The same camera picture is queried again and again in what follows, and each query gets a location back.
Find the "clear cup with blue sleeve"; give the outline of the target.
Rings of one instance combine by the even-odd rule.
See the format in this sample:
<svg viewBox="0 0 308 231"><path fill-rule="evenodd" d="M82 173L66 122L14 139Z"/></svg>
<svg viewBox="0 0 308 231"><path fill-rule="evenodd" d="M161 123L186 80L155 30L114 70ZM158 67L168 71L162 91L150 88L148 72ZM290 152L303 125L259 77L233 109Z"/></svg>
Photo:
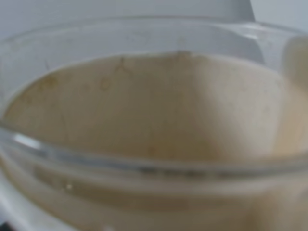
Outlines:
<svg viewBox="0 0 308 231"><path fill-rule="evenodd" d="M0 44L0 208L14 231L305 231L307 35L206 17L50 26Z"/></svg>

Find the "teal plastic cup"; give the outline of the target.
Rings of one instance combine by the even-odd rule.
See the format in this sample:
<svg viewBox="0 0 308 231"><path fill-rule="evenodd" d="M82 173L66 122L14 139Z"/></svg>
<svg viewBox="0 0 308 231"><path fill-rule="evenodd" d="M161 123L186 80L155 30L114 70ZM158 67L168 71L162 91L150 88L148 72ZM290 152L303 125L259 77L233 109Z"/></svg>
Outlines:
<svg viewBox="0 0 308 231"><path fill-rule="evenodd" d="M288 40L283 51L283 73L295 86L308 91L308 36Z"/></svg>

